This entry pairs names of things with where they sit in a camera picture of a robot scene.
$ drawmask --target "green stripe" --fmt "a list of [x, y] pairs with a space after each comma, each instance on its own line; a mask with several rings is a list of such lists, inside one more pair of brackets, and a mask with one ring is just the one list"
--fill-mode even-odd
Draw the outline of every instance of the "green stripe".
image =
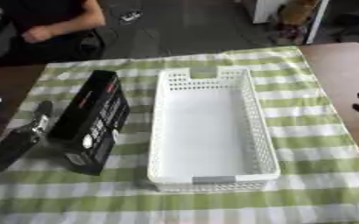
[[133, 134], [138, 132], [151, 132], [150, 123], [128, 123], [123, 126], [122, 134]]
[[[130, 107], [130, 112], [133, 114], [152, 114], [153, 106], [152, 105], [140, 105]], [[33, 117], [32, 111], [20, 110], [13, 117], [14, 119], [31, 119]]]
[[301, 89], [319, 88], [317, 81], [298, 81], [292, 83], [272, 83], [264, 85], [255, 85], [258, 92], [267, 91], [295, 91]]
[[340, 136], [273, 137], [272, 142], [276, 148], [289, 149], [336, 147], [355, 144], [348, 134]]
[[145, 154], [150, 149], [150, 143], [127, 143], [116, 145], [111, 152], [112, 155], [137, 155]]
[[338, 115], [300, 115], [265, 118], [268, 126], [310, 126], [341, 123]]
[[282, 100], [260, 100], [263, 108], [294, 108], [294, 107], [312, 107], [312, 106], [327, 106], [330, 101], [327, 97], [314, 98], [291, 98]]
[[283, 174], [359, 172], [359, 157], [316, 161], [280, 161], [279, 164]]
[[[310, 174], [323, 172], [359, 172], [359, 157], [347, 159], [325, 159], [317, 161], [280, 161], [284, 174]], [[92, 177], [70, 171], [6, 171], [2, 184], [73, 184], [134, 181], [146, 179], [146, 167], [105, 169], [101, 176]]]
[[279, 70], [265, 70], [265, 71], [250, 71], [253, 77], [275, 77], [275, 76], [290, 76], [298, 74], [313, 74], [312, 70], [308, 67], [297, 68], [288, 67]]
[[281, 52], [298, 52], [299, 48], [297, 46], [278, 46], [273, 48], [258, 48], [258, 49], [246, 49], [246, 50], [233, 50], [226, 51], [226, 54], [243, 54], [243, 53], [281, 53]]
[[359, 187], [62, 199], [0, 199], [0, 214], [237, 209], [359, 203]]
[[298, 63], [304, 62], [302, 56], [294, 56], [282, 58], [279, 56], [271, 56], [262, 59], [211, 59], [211, 60], [130, 60], [121, 65], [89, 65], [89, 66], [74, 66], [74, 67], [52, 67], [46, 70], [46, 74], [62, 74], [67, 73], [86, 73], [96, 69], [116, 71], [120, 69], [161, 69], [161, 68], [177, 68], [177, 67], [216, 67], [216, 66], [233, 66], [233, 65], [263, 65], [280, 62]]
[[[138, 88], [134, 90], [123, 91], [125, 97], [153, 97], [155, 96], [156, 89], [153, 88]], [[62, 93], [62, 94], [35, 94], [29, 95], [25, 102], [41, 102], [44, 100], [58, 101], [71, 101], [75, 96], [75, 93]]]
[[[253, 77], [274, 77], [274, 76], [289, 76], [298, 74], [313, 74], [310, 68], [296, 68], [289, 67], [279, 70], [267, 70], [267, 71], [251, 71]], [[154, 84], [158, 80], [158, 71], [154, 76], [124, 76], [121, 77], [122, 84], [133, 84], [133, 83], [146, 83]], [[46, 87], [46, 88], [57, 88], [57, 87], [69, 87], [69, 86], [81, 86], [85, 82], [83, 79], [72, 79], [69, 80], [39, 80], [35, 87]]]

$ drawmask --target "floor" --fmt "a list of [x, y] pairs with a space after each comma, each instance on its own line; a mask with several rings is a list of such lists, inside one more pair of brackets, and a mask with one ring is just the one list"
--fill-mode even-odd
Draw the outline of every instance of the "floor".
[[150, 58], [271, 46], [264, 26], [251, 24], [242, 5], [233, 0], [144, 0], [139, 6], [143, 16], [127, 25], [117, 23], [127, 7], [114, 2], [105, 11], [111, 30], [101, 29], [107, 42], [110, 37], [112, 42], [104, 58]]
[[[99, 32], [107, 43], [104, 59], [154, 58], [195, 53], [274, 46], [264, 24], [254, 25], [240, 3], [234, 0], [102, 0], [107, 26]], [[132, 24], [119, 24], [130, 10], [143, 16]], [[330, 34], [334, 18], [359, 11], [359, 0], [331, 1], [315, 44], [334, 43]], [[12, 31], [0, 36], [0, 53], [8, 48]], [[347, 41], [359, 42], [359, 36]]]

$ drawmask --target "perforated basket side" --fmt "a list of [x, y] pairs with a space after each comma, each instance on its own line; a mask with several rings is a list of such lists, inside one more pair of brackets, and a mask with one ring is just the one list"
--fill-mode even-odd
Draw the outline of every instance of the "perforated basket side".
[[269, 179], [275, 179], [280, 174], [278, 160], [271, 142], [271, 137], [267, 130], [264, 114], [258, 101], [250, 72], [245, 74], [243, 99], [246, 99], [245, 104], [247, 106], [245, 108], [247, 109], [247, 114], [250, 118], [250, 127], [252, 129], [261, 172], [263, 174], [270, 174]]

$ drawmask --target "white cabinet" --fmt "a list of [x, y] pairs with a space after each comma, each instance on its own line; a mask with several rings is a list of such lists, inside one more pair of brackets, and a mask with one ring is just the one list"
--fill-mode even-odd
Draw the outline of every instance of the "white cabinet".
[[252, 17], [254, 24], [268, 22], [270, 15], [276, 13], [280, 5], [290, 0], [242, 0], [243, 5]]

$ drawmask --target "black shirt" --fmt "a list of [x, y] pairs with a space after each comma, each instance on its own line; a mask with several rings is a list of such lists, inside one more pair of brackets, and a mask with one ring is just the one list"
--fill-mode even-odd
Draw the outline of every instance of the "black shirt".
[[36, 25], [67, 21], [82, 13], [85, 0], [0, 0], [0, 7], [24, 32]]

